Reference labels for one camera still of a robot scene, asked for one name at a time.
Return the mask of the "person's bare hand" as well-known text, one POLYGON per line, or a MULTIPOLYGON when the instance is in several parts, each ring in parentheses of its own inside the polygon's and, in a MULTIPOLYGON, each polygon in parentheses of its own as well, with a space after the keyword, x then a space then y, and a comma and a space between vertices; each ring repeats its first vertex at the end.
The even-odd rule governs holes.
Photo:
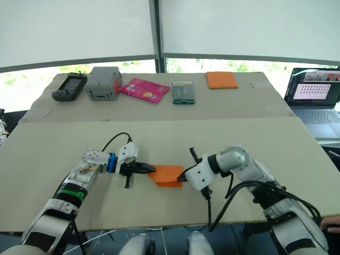
POLYGON ((326 230, 328 233, 339 234, 340 233, 340 216, 324 217, 320 223, 320 229, 326 230))

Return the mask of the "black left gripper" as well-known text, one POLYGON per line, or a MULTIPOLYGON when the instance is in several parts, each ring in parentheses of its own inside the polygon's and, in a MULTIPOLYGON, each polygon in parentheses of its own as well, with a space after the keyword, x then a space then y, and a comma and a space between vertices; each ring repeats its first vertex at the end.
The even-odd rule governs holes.
POLYGON ((130 182, 133 173, 138 173, 138 174, 149 174, 155 172, 156 168, 152 165, 149 165, 147 163, 141 163, 141 162, 132 162, 132 163, 123 163, 120 168, 120 174, 122 176, 126 177, 125 180, 125 188, 128 189, 130 187, 130 182))

